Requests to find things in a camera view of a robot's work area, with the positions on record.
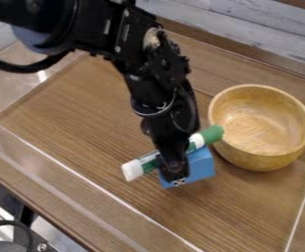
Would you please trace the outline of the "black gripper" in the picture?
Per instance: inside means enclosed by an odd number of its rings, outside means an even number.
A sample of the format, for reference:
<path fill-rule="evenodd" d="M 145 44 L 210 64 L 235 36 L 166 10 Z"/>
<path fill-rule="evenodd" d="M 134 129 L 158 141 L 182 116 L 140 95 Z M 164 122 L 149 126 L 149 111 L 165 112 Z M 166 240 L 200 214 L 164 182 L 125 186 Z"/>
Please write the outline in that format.
<path fill-rule="evenodd" d="M 168 182 L 190 176 L 190 162 L 186 155 L 190 136 L 197 131 L 198 112 L 194 99 L 176 99 L 161 106 L 140 105 L 142 132 L 152 138 L 158 170 Z"/>

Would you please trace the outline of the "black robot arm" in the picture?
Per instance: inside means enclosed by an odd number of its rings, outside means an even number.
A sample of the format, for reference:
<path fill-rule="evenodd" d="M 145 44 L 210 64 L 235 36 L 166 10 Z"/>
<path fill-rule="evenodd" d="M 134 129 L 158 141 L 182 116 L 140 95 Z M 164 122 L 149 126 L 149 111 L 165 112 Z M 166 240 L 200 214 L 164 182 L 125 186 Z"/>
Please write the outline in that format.
<path fill-rule="evenodd" d="M 0 59 L 2 71 L 39 72 L 77 50 L 112 62 L 142 118 L 142 132 L 160 152 L 164 178 L 174 182 L 189 177 L 188 148 L 200 128 L 190 59 L 154 14 L 136 0 L 0 0 L 0 22 L 26 47 L 46 56 L 27 65 Z"/>

